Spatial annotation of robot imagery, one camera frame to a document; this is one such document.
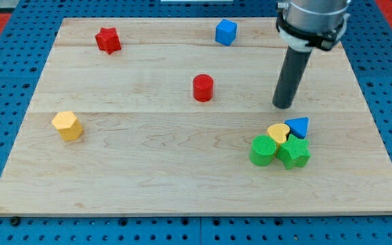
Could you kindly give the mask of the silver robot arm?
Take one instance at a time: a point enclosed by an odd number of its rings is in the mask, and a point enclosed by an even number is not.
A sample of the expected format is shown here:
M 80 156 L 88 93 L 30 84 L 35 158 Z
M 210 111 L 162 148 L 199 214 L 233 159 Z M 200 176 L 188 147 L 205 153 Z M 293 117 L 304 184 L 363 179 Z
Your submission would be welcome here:
M 284 0 L 276 3 L 279 36 L 297 52 L 330 51 L 346 32 L 349 0 Z

